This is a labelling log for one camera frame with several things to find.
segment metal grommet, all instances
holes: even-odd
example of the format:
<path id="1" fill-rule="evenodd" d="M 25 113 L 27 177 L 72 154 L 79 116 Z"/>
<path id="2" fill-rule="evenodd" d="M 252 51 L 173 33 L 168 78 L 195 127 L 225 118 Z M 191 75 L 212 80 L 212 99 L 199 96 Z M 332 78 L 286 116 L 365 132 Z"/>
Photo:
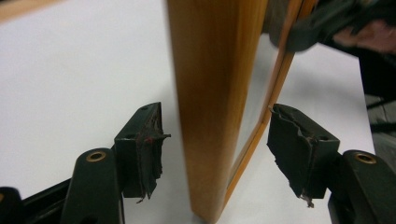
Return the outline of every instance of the metal grommet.
<path id="1" fill-rule="evenodd" d="M 376 164 L 376 159 L 373 156 L 365 153 L 356 153 L 355 159 L 367 164 Z"/>
<path id="2" fill-rule="evenodd" d="M 94 151 L 90 155 L 87 156 L 87 161 L 90 162 L 95 162 L 95 161 L 101 161 L 104 159 L 106 156 L 106 153 L 103 151 Z"/>

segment wooden post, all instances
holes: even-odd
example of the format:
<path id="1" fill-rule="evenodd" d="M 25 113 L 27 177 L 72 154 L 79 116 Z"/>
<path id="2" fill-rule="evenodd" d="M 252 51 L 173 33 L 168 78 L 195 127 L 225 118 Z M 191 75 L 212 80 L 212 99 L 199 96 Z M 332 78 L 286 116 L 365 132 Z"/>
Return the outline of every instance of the wooden post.
<path id="1" fill-rule="evenodd" d="M 8 21 L 59 1 L 60 0 L 12 0 L 0 3 L 0 22 Z"/>
<path id="2" fill-rule="evenodd" d="M 222 211 L 265 0 L 168 0 L 192 211 Z"/>

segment black machine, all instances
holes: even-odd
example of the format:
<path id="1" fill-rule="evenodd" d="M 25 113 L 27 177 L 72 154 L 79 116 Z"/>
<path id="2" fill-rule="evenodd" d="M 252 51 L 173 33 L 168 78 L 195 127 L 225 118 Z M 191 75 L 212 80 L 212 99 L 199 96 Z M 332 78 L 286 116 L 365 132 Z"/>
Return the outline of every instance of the black machine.
<path id="1" fill-rule="evenodd" d="M 269 1 L 263 32 L 269 33 L 271 42 L 278 46 L 286 5 L 283 1 Z M 357 34 L 369 21 L 381 19 L 388 25 L 396 25 L 396 1 L 394 0 L 319 0 L 312 14 L 298 20 L 291 27 L 287 51 L 309 49 L 316 43 L 332 42 L 332 36 L 343 28 L 353 27 Z"/>
<path id="2" fill-rule="evenodd" d="M 139 108 L 112 148 L 78 157 L 71 179 L 24 200 L 16 189 L 0 188 L 0 223 L 124 223 L 122 195 L 150 198 L 163 172 L 162 145 L 169 136 L 163 134 L 160 103 Z"/>
<path id="3" fill-rule="evenodd" d="M 299 110 L 274 105 L 268 147 L 295 195 L 312 199 L 332 192 L 332 223 L 396 223 L 396 174 L 360 150 L 340 155 L 340 141 Z"/>

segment clamp jaw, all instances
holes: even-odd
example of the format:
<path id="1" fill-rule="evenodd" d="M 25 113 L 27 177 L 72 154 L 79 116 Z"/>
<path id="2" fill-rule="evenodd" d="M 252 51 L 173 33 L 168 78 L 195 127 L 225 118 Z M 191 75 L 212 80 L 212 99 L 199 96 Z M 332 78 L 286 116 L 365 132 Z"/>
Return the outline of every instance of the clamp jaw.
<path id="1" fill-rule="evenodd" d="M 337 152 L 340 141 L 299 110 L 274 105 L 268 147 L 298 198 L 332 192 L 332 223 L 396 223 L 396 174 L 379 157 Z"/>
<path id="2" fill-rule="evenodd" d="M 166 137 L 161 103 L 139 108 L 112 148 L 78 157 L 71 179 L 24 200 L 16 189 L 0 188 L 0 224 L 124 223 L 123 197 L 150 198 L 157 186 Z"/>

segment mirror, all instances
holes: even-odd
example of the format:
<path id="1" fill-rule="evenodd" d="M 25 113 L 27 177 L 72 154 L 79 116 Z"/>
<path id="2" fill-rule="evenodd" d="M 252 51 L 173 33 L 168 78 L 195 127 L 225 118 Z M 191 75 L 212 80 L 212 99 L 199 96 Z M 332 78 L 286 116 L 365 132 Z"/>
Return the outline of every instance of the mirror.
<path id="1" fill-rule="evenodd" d="M 245 155 L 246 150 L 257 132 L 262 119 L 262 107 L 276 62 L 277 48 L 271 43 L 268 34 L 262 34 L 257 47 L 253 72 L 248 86 L 247 100 L 239 130 L 238 141 L 233 155 L 233 170 Z"/>

